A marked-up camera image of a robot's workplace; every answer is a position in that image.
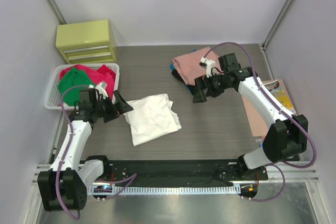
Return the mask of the pink t shirt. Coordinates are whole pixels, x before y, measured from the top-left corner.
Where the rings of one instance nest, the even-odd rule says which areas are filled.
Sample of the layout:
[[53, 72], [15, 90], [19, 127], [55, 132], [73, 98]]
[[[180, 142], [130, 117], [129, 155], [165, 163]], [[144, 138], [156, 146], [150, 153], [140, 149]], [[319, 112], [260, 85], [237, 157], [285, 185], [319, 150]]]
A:
[[195, 78], [206, 74], [206, 69], [200, 66], [200, 61], [209, 50], [210, 47], [206, 47], [189, 54], [177, 56], [173, 59], [174, 68], [186, 85], [194, 86]]

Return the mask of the white printed t shirt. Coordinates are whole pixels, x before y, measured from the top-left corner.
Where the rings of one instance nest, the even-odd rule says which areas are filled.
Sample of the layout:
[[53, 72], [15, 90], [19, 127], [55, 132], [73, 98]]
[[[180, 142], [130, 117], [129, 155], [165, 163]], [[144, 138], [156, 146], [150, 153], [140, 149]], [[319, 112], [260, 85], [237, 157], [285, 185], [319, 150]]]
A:
[[172, 111], [173, 101], [166, 93], [131, 100], [128, 104], [133, 110], [124, 116], [130, 125], [134, 146], [177, 132], [182, 128], [178, 115]]

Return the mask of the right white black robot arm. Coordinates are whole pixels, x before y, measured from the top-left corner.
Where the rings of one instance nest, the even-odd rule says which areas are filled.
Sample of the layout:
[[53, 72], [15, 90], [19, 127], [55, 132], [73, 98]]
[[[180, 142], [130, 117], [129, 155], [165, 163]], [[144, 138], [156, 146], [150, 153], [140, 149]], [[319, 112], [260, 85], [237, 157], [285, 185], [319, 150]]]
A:
[[262, 146], [237, 159], [242, 176], [306, 151], [307, 118], [285, 108], [261, 83], [252, 67], [241, 67], [235, 54], [221, 56], [219, 68], [207, 58], [202, 58], [199, 64], [206, 73], [195, 79], [193, 103], [206, 102], [208, 97], [218, 97], [233, 88], [253, 105], [268, 127]]

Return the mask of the blue t shirt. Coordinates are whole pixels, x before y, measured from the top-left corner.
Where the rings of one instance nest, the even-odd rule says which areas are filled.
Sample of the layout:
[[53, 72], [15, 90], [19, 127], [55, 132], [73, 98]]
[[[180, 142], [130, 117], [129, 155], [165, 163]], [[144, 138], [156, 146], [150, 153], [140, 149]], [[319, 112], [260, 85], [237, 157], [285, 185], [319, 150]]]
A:
[[[174, 71], [175, 71], [175, 68], [174, 68], [174, 65], [173, 65], [173, 64], [170, 64], [170, 69], [172, 70], [171, 74], [172, 74], [177, 80], [183, 82], [181, 76], [177, 77], [177, 76], [175, 75], [175, 72], [174, 72]], [[186, 85], [186, 84], [184, 84], [184, 85], [185, 85], [185, 87], [188, 89], [188, 91], [189, 91], [191, 94], [194, 94], [195, 88], [193, 88], [193, 87], [190, 86], [190, 85]]]

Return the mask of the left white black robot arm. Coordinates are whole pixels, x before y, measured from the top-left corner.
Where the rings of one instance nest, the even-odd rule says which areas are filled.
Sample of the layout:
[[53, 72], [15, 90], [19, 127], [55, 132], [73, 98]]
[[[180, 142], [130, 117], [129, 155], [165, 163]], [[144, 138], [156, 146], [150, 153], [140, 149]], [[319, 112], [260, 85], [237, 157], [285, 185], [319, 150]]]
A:
[[80, 167], [80, 159], [94, 124], [103, 119], [110, 122], [120, 115], [133, 111], [119, 91], [113, 102], [101, 88], [76, 86], [79, 100], [66, 116], [68, 130], [57, 157], [47, 171], [40, 172], [37, 184], [46, 211], [81, 211], [87, 202], [88, 188], [106, 171], [107, 158], [90, 159]]

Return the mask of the black t shirt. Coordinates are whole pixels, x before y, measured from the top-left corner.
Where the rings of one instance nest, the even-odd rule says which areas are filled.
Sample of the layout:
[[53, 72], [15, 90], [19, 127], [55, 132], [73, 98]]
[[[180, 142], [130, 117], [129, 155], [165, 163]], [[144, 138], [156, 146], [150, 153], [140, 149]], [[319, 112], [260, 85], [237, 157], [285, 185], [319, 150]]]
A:
[[175, 75], [176, 75], [177, 77], [180, 76], [177, 70], [175, 70], [174, 72], [175, 72]]

